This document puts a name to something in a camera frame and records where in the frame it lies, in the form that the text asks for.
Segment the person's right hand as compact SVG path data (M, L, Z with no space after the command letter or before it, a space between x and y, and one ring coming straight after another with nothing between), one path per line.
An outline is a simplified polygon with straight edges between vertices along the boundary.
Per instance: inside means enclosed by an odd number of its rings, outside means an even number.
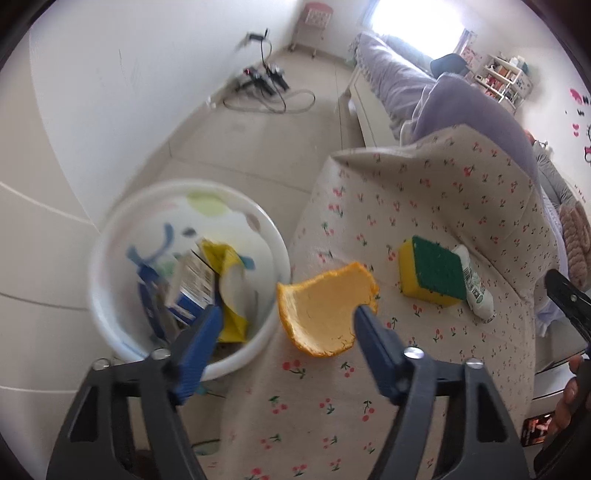
M550 435L561 432L571 423L571 406L575 402L580 390L578 370L584 361L585 359L581 355L576 355L569 359L569 369L573 377L566 383L562 397L556 405L554 417L549 425L548 432Z

